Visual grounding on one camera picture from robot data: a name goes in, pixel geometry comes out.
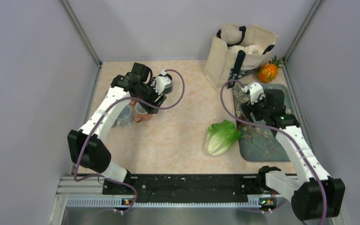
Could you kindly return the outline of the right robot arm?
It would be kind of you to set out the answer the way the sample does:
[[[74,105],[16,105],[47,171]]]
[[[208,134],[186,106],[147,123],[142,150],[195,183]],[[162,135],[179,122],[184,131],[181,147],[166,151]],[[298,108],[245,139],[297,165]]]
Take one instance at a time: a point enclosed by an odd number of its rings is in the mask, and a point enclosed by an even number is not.
[[[319,163],[305,141],[295,115],[287,113],[285,94],[278,89],[247,90],[249,100],[241,105],[248,123],[263,121],[285,150],[297,180],[289,178],[281,169],[263,166],[259,169],[256,187],[262,193],[272,189],[291,203],[299,220],[325,219],[340,214],[345,184],[333,178]]]

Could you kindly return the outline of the white grey mug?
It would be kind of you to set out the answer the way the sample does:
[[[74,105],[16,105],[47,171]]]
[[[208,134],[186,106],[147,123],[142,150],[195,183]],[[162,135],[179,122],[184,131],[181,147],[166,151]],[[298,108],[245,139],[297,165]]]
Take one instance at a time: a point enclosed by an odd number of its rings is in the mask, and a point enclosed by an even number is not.
[[[114,126],[129,126],[133,123],[133,108],[130,105],[127,105],[117,117]]]

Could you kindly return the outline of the dark teal mug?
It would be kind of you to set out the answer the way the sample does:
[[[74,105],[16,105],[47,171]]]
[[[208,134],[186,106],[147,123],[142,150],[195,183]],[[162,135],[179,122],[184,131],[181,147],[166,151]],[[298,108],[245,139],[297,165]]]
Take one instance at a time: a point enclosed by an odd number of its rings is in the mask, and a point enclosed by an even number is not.
[[[165,95],[167,95],[167,94],[171,93],[172,90],[173,90],[173,81],[170,80],[170,81],[169,81],[169,84],[167,84],[167,85],[165,86],[165,89],[164,89],[164,91],[163,91],[162,93],[165,94]]]

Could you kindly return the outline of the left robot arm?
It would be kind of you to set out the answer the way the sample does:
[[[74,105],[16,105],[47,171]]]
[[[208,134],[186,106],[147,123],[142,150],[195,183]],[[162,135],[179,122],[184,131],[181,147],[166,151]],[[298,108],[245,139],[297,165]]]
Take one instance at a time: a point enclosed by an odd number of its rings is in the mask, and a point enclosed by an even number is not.
[[[132,97],[144,101],[141,105],[147,113],[158,113],[166,93],[173,88],[173,79],[166,71],[157,76],[151,72],[148,66],[135,62],[130,72],[114,77],[103,102],[89,120],[67,135],[72,162],[114,180],[113,186],[121,194],[131,189],[129,172],[114,162],[104,141]]]

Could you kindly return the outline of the pink mug large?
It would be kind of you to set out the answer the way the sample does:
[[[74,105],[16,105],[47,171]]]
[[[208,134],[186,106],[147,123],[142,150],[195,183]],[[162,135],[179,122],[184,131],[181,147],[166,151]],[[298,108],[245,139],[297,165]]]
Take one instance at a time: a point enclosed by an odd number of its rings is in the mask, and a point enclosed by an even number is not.
[[[148,114],[147,111],[140,105],[140,103],[135,104],[136,115],[134,117],[134,122],[140,123],[143,121],[149,121],[152,118],[152,114]]]

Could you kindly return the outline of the pink mug small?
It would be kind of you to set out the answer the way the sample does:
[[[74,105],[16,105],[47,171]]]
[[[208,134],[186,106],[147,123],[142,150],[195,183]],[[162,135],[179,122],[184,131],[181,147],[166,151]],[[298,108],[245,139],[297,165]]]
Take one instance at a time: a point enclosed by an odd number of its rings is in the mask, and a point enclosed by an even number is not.
[[[130,106],[135,106],[137,104],[137,100],[131,100],[129,103]]]

